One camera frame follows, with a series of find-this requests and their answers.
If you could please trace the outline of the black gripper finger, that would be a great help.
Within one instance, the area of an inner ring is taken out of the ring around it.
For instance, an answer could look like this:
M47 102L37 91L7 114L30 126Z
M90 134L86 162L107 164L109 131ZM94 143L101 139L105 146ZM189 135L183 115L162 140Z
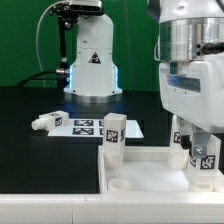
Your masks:
M192 125L182 118L178 119L178 124L180 130L180 144L184 150L190 149L192 146Z
M192 147L191 155L194 158L204 158L207 156L207 146L210 140L211 134L200 129L197 126L192 130Z

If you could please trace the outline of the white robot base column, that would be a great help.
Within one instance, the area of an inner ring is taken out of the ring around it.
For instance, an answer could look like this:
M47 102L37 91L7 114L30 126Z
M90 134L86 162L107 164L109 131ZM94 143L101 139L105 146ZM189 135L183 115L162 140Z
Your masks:
M107 15L78 18L76 59L70 66L69 84L64 88L70 99L105 103L122 93L118 68L112 59L113 30Z

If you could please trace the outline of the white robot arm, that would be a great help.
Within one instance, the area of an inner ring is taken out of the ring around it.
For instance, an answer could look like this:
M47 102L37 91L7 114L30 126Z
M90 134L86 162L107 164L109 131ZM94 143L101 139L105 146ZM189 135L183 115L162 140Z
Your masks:
M224 133L224 0L147 0L158 23L163 107L177 116L180 142L195 158Z

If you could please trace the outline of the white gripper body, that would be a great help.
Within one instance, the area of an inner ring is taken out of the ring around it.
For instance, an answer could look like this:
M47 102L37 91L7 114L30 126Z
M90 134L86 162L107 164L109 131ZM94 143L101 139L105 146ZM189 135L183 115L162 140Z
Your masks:
M224 133L224 63L193 61L179 74L159 66L163 107L210 133Z

